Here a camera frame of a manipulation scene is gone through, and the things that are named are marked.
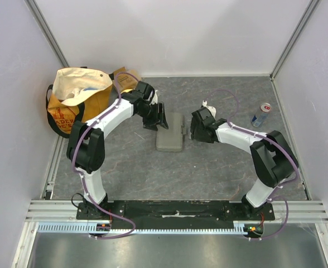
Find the grey plastic tool case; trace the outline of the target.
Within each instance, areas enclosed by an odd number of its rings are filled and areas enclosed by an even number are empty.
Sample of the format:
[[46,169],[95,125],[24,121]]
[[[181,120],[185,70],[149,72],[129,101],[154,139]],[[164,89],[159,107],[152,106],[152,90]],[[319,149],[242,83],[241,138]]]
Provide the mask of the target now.
[[156,135],[156,150],[160,152],[181,152],[184,148],[186,135],[185,117],[182,113],[166,114],[168,129],[158,127]]

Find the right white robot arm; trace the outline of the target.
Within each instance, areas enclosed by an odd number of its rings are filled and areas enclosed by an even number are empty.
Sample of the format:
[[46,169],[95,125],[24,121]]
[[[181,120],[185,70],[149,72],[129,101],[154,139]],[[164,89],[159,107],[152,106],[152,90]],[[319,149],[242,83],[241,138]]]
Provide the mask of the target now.
[[292,174],[300,175],[298,161],[279,131],[254,132],[215,119],[208,107],[201,107],[192,112],[190,135],[195,141],[227,144],[250,154],[257,180],[242,197],[241,213],[246,219],[259,216],[272,193]]

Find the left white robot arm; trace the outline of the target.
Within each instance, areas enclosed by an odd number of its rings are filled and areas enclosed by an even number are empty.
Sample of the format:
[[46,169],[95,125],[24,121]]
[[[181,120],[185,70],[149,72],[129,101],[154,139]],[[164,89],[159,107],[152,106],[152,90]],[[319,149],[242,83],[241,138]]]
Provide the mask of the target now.
[[77,207],[77,219],[103,219],[108,214],[107,192],[100,168],[105,160],[105,139],[122,122],[138,115],[143,128],[157,131],[168,129],[165,106],[157,91],[148,83],[118,93],[115,101],[102,113],[86,121],[76,121],[71,129],[66,156],[83,186],[82,202]]

